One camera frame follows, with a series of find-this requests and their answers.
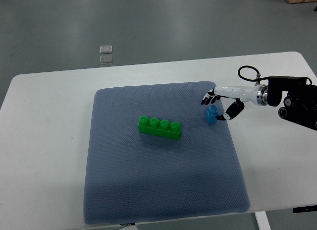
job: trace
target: green lego brick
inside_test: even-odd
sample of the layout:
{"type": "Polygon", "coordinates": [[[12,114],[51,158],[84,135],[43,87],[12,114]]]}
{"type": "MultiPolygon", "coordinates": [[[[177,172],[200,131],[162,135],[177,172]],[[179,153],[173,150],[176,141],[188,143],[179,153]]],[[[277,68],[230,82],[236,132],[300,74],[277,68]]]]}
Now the green lego brick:
{"type": "Polygon", "coordinates": [[[139,119],[138,128],[142,133],[179,140],[182,125],[178,122],[171,123],[166,119],[159,121],[156,117],[150,119],[142,116],[139,119]]]}

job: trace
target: white table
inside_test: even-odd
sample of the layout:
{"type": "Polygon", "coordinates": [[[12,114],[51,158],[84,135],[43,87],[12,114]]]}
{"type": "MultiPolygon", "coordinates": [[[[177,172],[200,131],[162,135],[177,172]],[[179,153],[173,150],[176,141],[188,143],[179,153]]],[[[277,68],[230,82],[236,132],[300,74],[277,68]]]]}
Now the white table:
{"type": "MultiPolygon", "coordinates": [[[[308,76],[317,84],[296,52],[16,76],[0,110],[0,229],[85,226],[83,190],[97,90],[193,81],[253,86],[237,75],[243,65],[255,66],[262,77],[308,76]]],[[[233,101],[222,102],[226,108],[233,101]]],[[[317,204],[317,132],[282,120],[277,111],[248,102],[228,122],[249,212],[317,204]]]]}

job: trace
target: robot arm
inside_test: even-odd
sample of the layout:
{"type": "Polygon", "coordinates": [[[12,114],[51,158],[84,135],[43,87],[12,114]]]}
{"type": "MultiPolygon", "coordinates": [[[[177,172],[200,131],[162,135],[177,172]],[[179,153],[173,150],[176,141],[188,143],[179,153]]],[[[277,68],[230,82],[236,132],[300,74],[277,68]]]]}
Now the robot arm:
{"type": "Polygon", "coordinates": [[[238,70],[240,78],[255,81],[255,87],[215,87],[209,90],[201,104],[213,104],[221,97],[232,98],[236,101],[226,112],[216,117],[217,120],[231,120],[244,108],[244,102],[251,101],[258,106],[278,106],[282,100],[283,91],[287,91],[284,107],[278,111],[282,119],[317,130],[317,86],[307,77],[270,76],[260,78],[259,71],[252,66],[243,66],[238,70]],[[257,72],[257,78],[247,79],[240,75],[243,68],[251,68],[257,72]],[[268,80],[268,85],[260,84],[261,80],[268,80]]]}
{"type": "Polygon", "coordinates": [[[216,119],[231,120],[237,117],[237,115],[244,109],[243,102],[251,101],[255,105],[267,105],[267,86],[256,85],[255,87],[215,87],[205,94],[201,104],[213,104],[216,100],[219,100],[221,97],[232,98],[236,101],[229,106],[229,108],[226,110],[224,114],[217,116],[216,119]]]}

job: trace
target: blue block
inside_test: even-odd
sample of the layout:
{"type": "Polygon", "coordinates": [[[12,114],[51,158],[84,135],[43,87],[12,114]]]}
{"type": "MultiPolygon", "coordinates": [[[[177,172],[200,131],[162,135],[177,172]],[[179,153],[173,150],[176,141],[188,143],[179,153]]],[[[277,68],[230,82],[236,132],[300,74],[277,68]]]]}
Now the blue block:
{"type": "Polygon", "coordinates": [[[216,123],[218,116],[218,108],[216,105],[211,105],[205,112],[205,118],[207,123],[216,123]]]}

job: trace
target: gray floor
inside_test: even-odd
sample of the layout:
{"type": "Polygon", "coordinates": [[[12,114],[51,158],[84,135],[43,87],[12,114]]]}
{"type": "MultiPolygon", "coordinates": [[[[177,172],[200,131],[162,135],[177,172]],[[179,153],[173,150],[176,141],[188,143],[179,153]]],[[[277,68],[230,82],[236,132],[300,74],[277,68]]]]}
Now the gray floor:
{"type": "MultiPolygon", "coordinates": [[[[0,0],[0,105],[24,73],[300,52],[317,74],[317,3],[285,0],[0,0]]],[[[317,213],[267,213],[273,230],[317,229],[317,213]]],[[[258,229],[253,214],[143,225],[258,229]]]]}

